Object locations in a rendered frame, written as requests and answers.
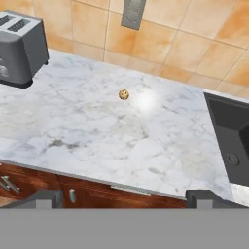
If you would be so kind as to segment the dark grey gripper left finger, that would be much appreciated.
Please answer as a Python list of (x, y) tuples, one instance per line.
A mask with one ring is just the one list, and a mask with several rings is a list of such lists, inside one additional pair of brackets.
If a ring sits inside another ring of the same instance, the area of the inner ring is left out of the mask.
[(5, 209), (57, 209), (63, 205), (61, 190), (39, 190), (30, 197), (5, 205)]

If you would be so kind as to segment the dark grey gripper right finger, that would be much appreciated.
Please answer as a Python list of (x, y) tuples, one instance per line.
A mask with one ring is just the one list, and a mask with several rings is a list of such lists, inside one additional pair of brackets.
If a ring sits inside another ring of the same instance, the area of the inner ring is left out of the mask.
[(194, 209), (244, 208), (244, 205), (224, 200), (210, 190), (186, 190), (187, 207)]

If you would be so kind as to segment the brown wooden cabinet front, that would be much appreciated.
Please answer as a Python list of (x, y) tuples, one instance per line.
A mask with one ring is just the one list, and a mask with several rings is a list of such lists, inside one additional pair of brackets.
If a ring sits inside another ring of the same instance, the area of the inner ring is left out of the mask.
[[(16, 193), (1, 179), (9, 176), (9, 180), (20, 187)], [(184, 199), (172, 196), (140, 194), (112, 189), (109, 184), (82, 180), (60, 174), (24, 168), (0, 162), (0, 196), (15, 200), (30, 197), (38, 190), (61, 190), (65, 208), (186, 208)], [(69, 190), (74, 189), (76, 202), (69, 198)]]

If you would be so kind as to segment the black sink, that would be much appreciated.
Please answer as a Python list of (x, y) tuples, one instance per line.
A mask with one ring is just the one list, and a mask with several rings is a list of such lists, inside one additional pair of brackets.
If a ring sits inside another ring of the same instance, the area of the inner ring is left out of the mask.
[(204, 94), (229, 181), (249, 187), (249, 103)]

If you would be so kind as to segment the grey toaster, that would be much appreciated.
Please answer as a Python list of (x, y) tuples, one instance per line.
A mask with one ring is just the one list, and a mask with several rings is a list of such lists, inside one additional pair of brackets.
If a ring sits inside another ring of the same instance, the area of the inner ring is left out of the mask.
[(11, 10), (0, 12), (0, 84), (27, 89), (49, 63), (43, 20)]

